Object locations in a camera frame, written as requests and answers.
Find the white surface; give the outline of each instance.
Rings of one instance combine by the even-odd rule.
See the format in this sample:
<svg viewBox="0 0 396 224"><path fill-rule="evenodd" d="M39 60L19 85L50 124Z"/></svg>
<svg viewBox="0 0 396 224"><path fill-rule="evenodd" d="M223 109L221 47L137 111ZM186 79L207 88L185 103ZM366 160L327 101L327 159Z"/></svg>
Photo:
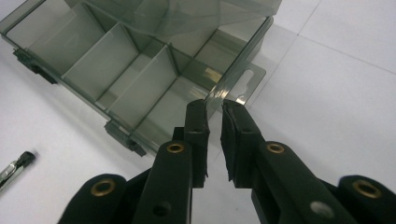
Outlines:
<svg viewBox="0 0 396 224"><path fill-rule="evenodd" d="M0 18L10 2L0 0ZM284 0L254 61L268 75L250 112L267 140L289 145L318 177L367 175L396 191L395 6L370 4ZM375 23L357 24L365 16ZM39 154L0 194L0 223L55 223L89 178L131 178L153 162L113 140L105 119L72 93L18 63L3 40L0 108L0 166L24 150ZM221 114L209 125L209 178L194 191L192 223L258 223L249 190L227 182Z"/></svg>

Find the brass insert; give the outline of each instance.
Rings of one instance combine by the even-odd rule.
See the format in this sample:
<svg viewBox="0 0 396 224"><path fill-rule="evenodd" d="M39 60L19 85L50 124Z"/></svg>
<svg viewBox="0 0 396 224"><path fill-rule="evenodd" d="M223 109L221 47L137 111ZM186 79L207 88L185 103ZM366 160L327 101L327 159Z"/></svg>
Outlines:
<svg viewBox="0 0 396 224"><path fill-rule="evenodd" d="M181 144L171 144L166 149L168 149L168 152L178 153L184 150L184 146Z"/></svg>
<svg viewBox="0 0 396 224"><path fill-rule="evenodd" d="M91 188L91 194L96 197L102 197L111 193L116 188L116 183L111 178L98 181Z"/></svg>
<svg viewBox="0 0 396 224"><path fill-rule="evenodd" d="M366 180L357 180L352 184L353 188L360 194L377 199L382 196L382 192L376 186Z"/></svg>
<svg viewBox="0 0 396 224"><path fill-rule="evenodd" d="M282 153L285 151L285 148L276 143L267 144L267 149L274 153Z"/></svg>

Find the box hinge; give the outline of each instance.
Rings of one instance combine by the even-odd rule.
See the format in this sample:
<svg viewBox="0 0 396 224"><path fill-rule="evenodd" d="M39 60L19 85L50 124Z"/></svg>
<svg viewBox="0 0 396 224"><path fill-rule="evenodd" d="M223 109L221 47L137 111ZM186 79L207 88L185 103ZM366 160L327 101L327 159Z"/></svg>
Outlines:
<svg viewBox="0 0 396 224"><path fill-rule="evenodd" d="M32 72L39 74L44 79L46 79L50 84L58 83L53 77L47 74L26 51L23 49L17 49L14 51L14 55L17 56L18 61L23 63Z"/></svg>
<svg viewBox="0 0 396 224"><path fill-rule="evenodd" d="M123 146L131 149L141 157L146 155L146 151L134 140L132 140L131 135L125 132L122 126L120 126L116 121L111 119L108 123L106 123L105 129L108 134L110 134Z"/></svg>

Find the marker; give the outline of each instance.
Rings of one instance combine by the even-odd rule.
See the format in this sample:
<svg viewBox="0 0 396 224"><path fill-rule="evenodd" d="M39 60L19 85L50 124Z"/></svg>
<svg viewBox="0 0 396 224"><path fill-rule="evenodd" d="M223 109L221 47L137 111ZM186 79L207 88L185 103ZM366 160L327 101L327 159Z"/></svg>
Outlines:
<svg viewBox="0 0 396 224"><path fill-rule="evenodd" d="M25 151L21 156L9 164L4 171L0 173L0 192L15 179L33 160L35 155L32 152Z"/></svg>

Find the transparent plastic box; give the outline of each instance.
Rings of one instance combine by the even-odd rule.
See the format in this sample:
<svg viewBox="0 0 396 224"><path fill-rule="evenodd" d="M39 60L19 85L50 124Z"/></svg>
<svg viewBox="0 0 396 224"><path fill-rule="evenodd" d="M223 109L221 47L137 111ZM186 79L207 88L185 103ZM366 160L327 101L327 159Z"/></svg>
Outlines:
<svg viewBox="0 0 396 224"><path fill-rule="evenodd" d="M109 134L144 154L184 126L187 103L204 99L210 117L225 97L248 99L265 75L249 62L279 3L28 0L0 33L21 63L66 86L108 120ZM203 7L208 21L196 14ZM245 90L229 94L238 80Z"/></svg>

